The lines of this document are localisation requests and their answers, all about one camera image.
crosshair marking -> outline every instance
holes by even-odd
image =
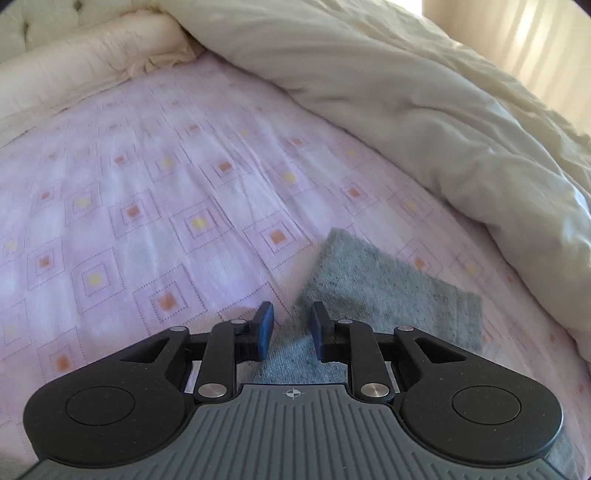
[[[292,388],[291,390],[285,392],[285,394],[293,400],[301,395],[301,391]]]

wall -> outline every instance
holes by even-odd
[[[451,38],[591,134],[591,18],[572,0],[424,0]]]

gray ribbed base plate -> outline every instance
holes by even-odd
[[[176,440],[149,458],[109,469],[45,460],[26,480],[558,480],[544,460],[482,469],[416,444],[383,405],[344,385],[245,385],[240,396],[199,407]]]

tufted headboard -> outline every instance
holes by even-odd
[[[0,14],[0,63],[79,27],[154,4],[157,0],[15,0]]]

patterned bed sheet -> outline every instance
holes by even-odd
[[[0,212],[0,455],[35,461],[24,405],[72,369],[262,300],[280,328],[340,227],[481,295],[483,354],[558,396],[576,474],[591,475],[589,371],[486,229],[212,54],[1,149]]]

